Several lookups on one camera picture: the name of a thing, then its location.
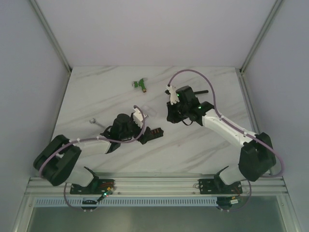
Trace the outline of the black fuse box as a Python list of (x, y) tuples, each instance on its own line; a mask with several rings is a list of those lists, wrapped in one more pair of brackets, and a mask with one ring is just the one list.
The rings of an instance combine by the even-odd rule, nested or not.
[(146, 128), (144, 133), (146, 140), (151, 141), (164, 136), (164, 131), (161, 128), (151, 130), (149, 127)]

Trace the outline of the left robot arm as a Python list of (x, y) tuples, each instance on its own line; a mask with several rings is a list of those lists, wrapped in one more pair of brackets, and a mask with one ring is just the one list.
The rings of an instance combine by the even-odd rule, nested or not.
[(138, 109), (131, 115), (119, 114), (113, 124), (95, 138), (69, 140), (56, 136), (33, 162), (33, 167), (53, 186), (71, 183), (81, 186), (87, 194), (97, 192), (98, 177), (81, 159), (110, 154), (122, 144), (142, 140), (148, 128), (147, 115)]

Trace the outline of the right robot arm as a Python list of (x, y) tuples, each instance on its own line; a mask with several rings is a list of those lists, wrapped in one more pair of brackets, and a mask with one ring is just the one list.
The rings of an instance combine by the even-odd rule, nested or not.
[(256, 181), (275, 166), (276, 157), (267, 134), (255, 134), (220, 116), (213, 104), (199, 102), (190, 86), (176, 89), (170, 85), (166, 87), (166, 94), (169, 95), (168, 122), (176, 124), (188, 118), (216, 132), (240, 150), (238, 164), (227, 166), (214, 176), (216, 191), (224, 193), (238, 181)]

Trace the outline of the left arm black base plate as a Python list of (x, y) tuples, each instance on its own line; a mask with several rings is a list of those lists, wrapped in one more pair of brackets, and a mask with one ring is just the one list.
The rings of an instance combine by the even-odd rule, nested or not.
[(101, 195), (113, 189), (114, 179), (97, 179), (93, 180), (87, 187), (72, 184), (70, 194), (72, 195)]

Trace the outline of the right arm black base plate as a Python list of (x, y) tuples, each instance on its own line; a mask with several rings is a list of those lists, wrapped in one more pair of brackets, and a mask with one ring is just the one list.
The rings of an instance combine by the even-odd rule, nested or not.
[(226, 185), (221, 179), (199, 179), (198, 189), (204, 195), (240, 195), (243, 193), (240, 182)]

